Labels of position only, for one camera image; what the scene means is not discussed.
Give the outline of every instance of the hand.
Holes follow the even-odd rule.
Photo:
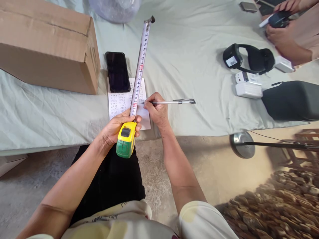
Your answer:
[[[145,101],[144,108],[148,110],[151,119],[160,130],[169,126],[167,105],[153,106],[150,101],[165,101],[163,97],[158,92],[155,92]]]
[[[294,21],[290,21],[286,28],[273,28],[268,24],[266,28],[268,40],[271,41],[275,46],[287,43],[292,39],[290,34],[294,24]]]
[[[301,0],[286,0],[278,4],[273,10],[273,12],[287,11],[287,12],[291,12],[291,14],[300,12],[300,9],[299,9],[300,1]]]
[[[108,124],[102,129],[99,135],[96,137],[98,138],[100,145],[102,147],[112,147],[117,142],[117,137],[119,135],[120,129],[122,125],[126,122],[132,122],[135,117],[129,116],[130,109],[125,110],[123,113],[115,116],[113,119],[108,122]],[[139,137],[140,133],[139,130],[141,129],[141,120],[142,117],[137,115],[136,122],[137,125],[135,127],[135,137]]]

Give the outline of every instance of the pen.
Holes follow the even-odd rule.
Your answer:
[[[196,104],[194,99],[181,99],[181,100],[173,100],[173,101],[150,101],[153,105],[170,105],[170,104]]]

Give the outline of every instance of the white charger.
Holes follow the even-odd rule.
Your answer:
[[[291,64],[291,61],[282,56],[275,57],[275,67],[284,73],[294,72],[295,69]]]
[[[235,79],[237,84],[244,83],[244,82],[250,82],[256,85],[261,86],[262,84],[260,83],[260,76],[248,72],[239,72],[235,75]]]
[[[259,99],[263,96],[262,87],[251,82],[243,82],[235,85],[236,94],[241,97]]]

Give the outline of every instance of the metal stand base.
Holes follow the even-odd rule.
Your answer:
[[[229,136],[230,145],[234,153],[241,158],[252,158],[255,155],[255,146],[246,145],[245,142],[253,142],[248,132],[236,133]]]

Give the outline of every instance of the tape measure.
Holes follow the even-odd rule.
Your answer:
[[[131,102],[130,116],[136,116],[137,104],[139,101],[140,87],[142,82],[142,75],[145,63],[147,43],[149,41],[149,33],[151,23],[155,22],[155,18],[152,16],[150,19],[144,21],[144,28],[141,39],[139,59],[137,62],[133,96]],[[136,122],[124,123],[120,129],[119,136],[117,137],[116,154],[122,158],[130,158],[133,153],[135,145],[135,127]]]

